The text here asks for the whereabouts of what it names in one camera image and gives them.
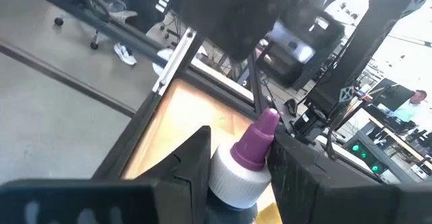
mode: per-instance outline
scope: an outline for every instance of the bottle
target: bottle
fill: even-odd
[[[219,145],[210,163],[206,224],[253,223],[271,181],[265,157],[278,121],[277,111],[266,109],[237,143]]]

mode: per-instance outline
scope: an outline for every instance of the wooden surface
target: wooden surface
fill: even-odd
[[[199,89],[175,80],[166,92],[155,116],[132,155],[124,173],[134,179],[157,164],[203,125],[211,127],[211,153],[222,142],[237,142],[251,120]],[[268,188],[259,200],[259,209],[274,202]]]
[[[387,133],[390,137],[392,137],[397,144],[399,144],[401,147],[405,148],[409,153],[411,153],[415,158],[417,158],[419,161],[422,161],[424,158],[422,155],[420,155],[415,149],[413,149],[409,144],[407,144],[403,139],[401,139],[399,136],[394,134],[390,129],[385,127],[381,122],[378,121],[378,119],[375,119],[372,115],[370,115],[367,111],[364,110],[365,113],[367,113],[369,120],[371,120],[374,124],[376,124],[381,129],[383,128],[385,133]],[[425,162],[426,166],[432,170],[432,164],[430,162]]]

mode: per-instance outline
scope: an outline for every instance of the chair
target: chair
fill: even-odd
[[[127,10],[127,5],[124,0],[103,0],[108,8],[110,15],[120,20],[121,22],[125,22],[126,18],[131,16],[136,16],[136,13],[133,11]],[[64,24],[65,19],[73,18],[69,14],[61,14],[59,17],[54,19],[54,24],[56,26],[62,26]],[[90,48],[93,50],[97,50],[99,47],[99,31],[96,30],[92,42],[90,43]]]

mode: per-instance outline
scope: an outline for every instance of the computer monitor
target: computer monitor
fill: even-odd
[[[371,95],[374,98],[373,104],[382,104],[391,111],[398,109],[414,95],[413,91],[387,78],[382,79],[382,81],[380,81],[380,83],[378,83],[371,92],[379,89],[382,90]]]

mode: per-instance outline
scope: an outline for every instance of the person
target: person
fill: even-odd
[[[162,22],[165,15],[158,11],[149,0],[122,0],[127,3],[127,9],[135,11],[136,16],[127,17],[124,22],[137,28],[143,33],[147,33],[155,24]],[[133,52],[127,46],[117,43],[114,51],[121,61],[128,65],[135,65],[136,59]]]
[[[389,117],[397,117],[398,119],[409,122],[421,109],[421,103],[426,99],[427,93],[424,90],[416,90],[414,95],[410,97],[403,105],[401,105],[395,111],[389,110],[383,105],[378,105],[378,108],[382,110]],[[387,137],[387,134],[379,127],[375,127],[369,134],[369,138],[376,142],[383,142],[382,148],[387,148],[391,145],[393,140]]]

